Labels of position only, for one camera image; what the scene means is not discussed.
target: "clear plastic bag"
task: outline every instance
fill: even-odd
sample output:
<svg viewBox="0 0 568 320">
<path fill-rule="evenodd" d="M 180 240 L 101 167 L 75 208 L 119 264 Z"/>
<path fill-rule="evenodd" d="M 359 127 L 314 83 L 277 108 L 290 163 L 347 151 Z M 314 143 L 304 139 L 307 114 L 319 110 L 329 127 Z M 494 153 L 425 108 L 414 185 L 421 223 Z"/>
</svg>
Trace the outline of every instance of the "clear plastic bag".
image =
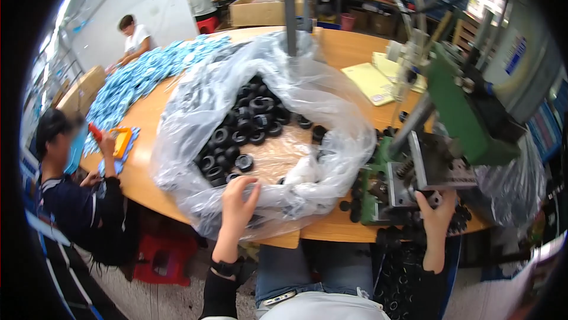
<svg viewBox="0 0 568 320">
<path fill-rule="evenodd" d="M 475 168 L 477 188 L 458 195 L 485 222 L 515 227 L 522 235 L 534 221 L 546 195 L 546 174 L 535 142 L 525 134 L 520 156 L 507 166 Z"/>
<path fill-rule="evenodd" d="M 328 132 L 321 146 L 311 145 L 311 132 L 292 122 L 281 136 L 267 138 L 262 146 L 241 147 L 241 153 L 254 157 L 254 169 L 247 174 L 262 182 L 257 208 L 242 240 L 294 231 L 328 214 L 375 148 L 375 131 L 365 119 L 370 103 L 345 75 L 314 60 L 317 46 L 308 33 L 298 31 L 297 36 L 297 58 L 286 54 L 284 32 L 256 36 L 214 52 L 181 78 L 166 104 L 151 174 L 158 187 L 174 194 L 181 212 L 205 237 L 217 238 L 224 186 L 212 188 L 193 160 L 235 104 L 238 88 L 254 75 L 262 77 L 289 111 L 323 125 Z M 301 157 L 315 160 L 320 150 L 316 182 L 275 184 Z"/>
</svg>

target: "red plastic stool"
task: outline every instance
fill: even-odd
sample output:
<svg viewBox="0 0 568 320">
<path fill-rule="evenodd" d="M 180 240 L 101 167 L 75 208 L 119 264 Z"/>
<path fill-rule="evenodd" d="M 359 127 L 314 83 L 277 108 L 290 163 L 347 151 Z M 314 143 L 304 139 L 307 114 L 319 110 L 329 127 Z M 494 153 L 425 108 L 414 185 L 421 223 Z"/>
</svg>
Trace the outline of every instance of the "red plastic stool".
<svg viewBox="0 0 568 320">
<path fill-rule="evenodd" d="M 211 17 L 209 19 L 197 22 L 197 29 L 199 29 L 199 33 L 210 34 L 215 31 L 218 25 L 219 20 L 217 19 L 217 17 Z"/>
<path fill-rule="evenodd" d="M 190 236 L 167 231 L 157 235 L 143 234 L 133 278 L 151 284 L 187 287 L 190 279 L 183 269 L 196 252 L 197 242 Z"/>
</svg>

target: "metal plate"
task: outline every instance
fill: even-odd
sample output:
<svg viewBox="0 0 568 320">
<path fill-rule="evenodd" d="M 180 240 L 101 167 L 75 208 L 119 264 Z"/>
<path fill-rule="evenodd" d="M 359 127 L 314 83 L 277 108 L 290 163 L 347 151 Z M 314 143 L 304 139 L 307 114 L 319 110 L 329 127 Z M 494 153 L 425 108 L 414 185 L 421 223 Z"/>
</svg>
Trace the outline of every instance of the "metal plate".
<svg viewBox="0 0 568 320">
<path fill-rule="evenodd" d="M 420 133 L 408 135 L 419 190 L 468 189 L 477 186 L 475 174 L 461 159 L 448 159 L 452 139 L 447 136 Z"/>
</svg>

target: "yellow paper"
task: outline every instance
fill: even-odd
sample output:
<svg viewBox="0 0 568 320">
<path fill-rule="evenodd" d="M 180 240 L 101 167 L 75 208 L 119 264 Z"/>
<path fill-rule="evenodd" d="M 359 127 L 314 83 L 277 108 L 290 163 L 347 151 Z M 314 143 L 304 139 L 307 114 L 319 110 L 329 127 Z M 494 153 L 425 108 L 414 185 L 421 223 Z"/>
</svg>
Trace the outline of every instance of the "yellow paper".
<svg viewBox="0 0 568 320">
<path fill-rule="evenodd" d="M 375 106 L 394 101 L 391 89 L 393 84 L 370 63 L 342 68 L 341 71 L 351 79 Z"/>
<path fill-rule="evenodd" d="M 396 83 L 396 73 L 401 66 L 401 62 L 402 59 L 394 62 L 387 59 L 387 54 L 373 52 L 373 66 L 392 83 Z M 426 79 L 423 75 L 418 75 L 418 79 L 411 89 L 415 92 L 423 93 L 426 91 L 426 87 Z"/>
</svg>

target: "blue face mask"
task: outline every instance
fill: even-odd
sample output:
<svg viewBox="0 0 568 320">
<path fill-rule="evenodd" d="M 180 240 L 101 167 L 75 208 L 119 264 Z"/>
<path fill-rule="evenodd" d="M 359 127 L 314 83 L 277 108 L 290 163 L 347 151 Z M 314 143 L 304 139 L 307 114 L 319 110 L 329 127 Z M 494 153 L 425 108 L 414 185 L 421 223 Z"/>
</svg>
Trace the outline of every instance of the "blue face mask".
<svg viewBox="0 0 568 320">
<path fill-rule="evenodd" d="M 81 152 L 83 151 L 83 145 L 87 139 L 87 134 L 89 133 L 87 124 L 83 124 L 77 132 L 75 139 L 71 142 L 71 148 L 69 148 L 69 155 L 67 157 L 67 166 L 63 171 L 66 174 L 74 173 L 79 167 L 79 161 L 81 161 Z"/>
</svg>

